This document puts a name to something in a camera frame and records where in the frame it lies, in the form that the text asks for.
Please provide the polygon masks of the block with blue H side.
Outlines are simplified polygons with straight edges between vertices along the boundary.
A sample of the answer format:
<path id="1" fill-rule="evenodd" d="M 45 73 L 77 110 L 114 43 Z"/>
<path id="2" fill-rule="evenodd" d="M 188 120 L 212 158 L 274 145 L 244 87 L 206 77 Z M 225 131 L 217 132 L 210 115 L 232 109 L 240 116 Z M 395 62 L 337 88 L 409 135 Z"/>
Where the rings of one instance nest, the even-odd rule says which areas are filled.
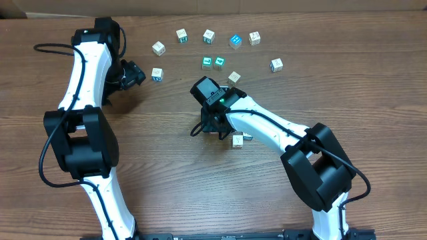
<path id="1" fill-rule="evenodd" d="M 252 135 L 249 135 L 247 133 L 243 133 L 243 140 L 245 141 L 251 141 L 253 139 Z"/>

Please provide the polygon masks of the block with yellow C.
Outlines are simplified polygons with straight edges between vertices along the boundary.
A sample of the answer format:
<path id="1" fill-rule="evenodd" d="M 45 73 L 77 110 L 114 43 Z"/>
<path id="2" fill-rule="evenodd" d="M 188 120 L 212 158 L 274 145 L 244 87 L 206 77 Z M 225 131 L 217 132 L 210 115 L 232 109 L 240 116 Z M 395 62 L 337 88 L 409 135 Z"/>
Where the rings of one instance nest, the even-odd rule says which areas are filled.
<path id="1" fill-rule="evenodd" d="M 241 78 L 241 75 L 233 71 L 228 77 L 228 83 L 232 86 L 235 86 Z"/>

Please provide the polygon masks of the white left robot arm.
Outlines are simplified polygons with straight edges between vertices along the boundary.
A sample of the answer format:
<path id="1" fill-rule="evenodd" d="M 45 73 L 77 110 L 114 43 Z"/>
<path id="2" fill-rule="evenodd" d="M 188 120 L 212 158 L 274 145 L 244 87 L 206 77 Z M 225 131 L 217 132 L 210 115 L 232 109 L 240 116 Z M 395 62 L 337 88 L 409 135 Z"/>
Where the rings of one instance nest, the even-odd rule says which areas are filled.
<path id="1" fill-rule="evenodd" d="M 125 32 L 111 17 L 78 29 L 67 48 L 73 71 L 58 108 L 43 118 L 48 138 L 39 176 L 53 188 L 83 187 L 101 224 L 100 239 L 139 239 L 117 179 L 117 138 L 101 108 L 112 93 L 141 85 L 145 73 L 123 59 Z"/>

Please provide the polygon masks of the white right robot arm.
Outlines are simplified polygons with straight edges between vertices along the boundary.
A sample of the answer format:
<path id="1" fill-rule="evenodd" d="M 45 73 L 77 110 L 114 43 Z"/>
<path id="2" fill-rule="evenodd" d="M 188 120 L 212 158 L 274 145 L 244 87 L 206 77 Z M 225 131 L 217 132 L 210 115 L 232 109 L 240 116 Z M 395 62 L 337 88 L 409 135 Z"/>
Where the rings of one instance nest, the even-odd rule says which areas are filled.
<path id="1" fill-rule="evenodd" d="M 243 91 L 194 88 L 202 120 L 191 132 L 211 125 L 219 138 L 233 131 L 247 133 L 280 156 L 296 195 L 312 210 L 314 226 L 303 235 L 311 239 L 349 239 L 346 204 L 357 175 L 342 146 L 325 125 L 306 127 L 287 121 L 258 105 Z"/>

